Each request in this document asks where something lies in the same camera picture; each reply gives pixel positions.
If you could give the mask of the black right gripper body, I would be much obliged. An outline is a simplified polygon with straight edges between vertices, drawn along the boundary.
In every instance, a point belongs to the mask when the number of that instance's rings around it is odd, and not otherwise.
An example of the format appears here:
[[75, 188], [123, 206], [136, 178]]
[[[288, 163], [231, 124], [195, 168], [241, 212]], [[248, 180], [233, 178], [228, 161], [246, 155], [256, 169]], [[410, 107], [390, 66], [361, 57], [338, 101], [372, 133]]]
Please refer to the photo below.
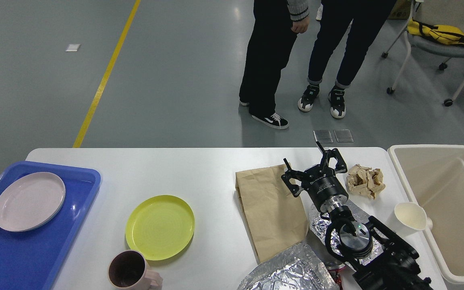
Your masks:
[[346, 189], [330, 168], [305, 170], [302, 187], [320, 213], [329, 213], [349, 200]]

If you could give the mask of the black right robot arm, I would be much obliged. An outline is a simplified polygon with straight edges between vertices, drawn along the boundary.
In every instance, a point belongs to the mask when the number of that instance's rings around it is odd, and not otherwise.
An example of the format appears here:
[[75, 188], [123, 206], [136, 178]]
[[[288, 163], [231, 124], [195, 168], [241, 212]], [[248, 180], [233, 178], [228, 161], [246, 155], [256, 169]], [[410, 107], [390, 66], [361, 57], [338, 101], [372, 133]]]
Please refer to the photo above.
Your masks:
[[420, 278], [419, 253], [409, 243], [374, 216], [366, 222], [354, 217], [348, 193], [336, 176], [347, 171], [346, 162], [337, 148], [317, 146], [320, 163], [297, 171], [284, 159], [281, 178], [294, 197], [307, 192], [321, 218], [329, 221], [324, 234], [327, 252], [353, 268], [353, 278], [363, 290], [430, 290], [431, 279]]

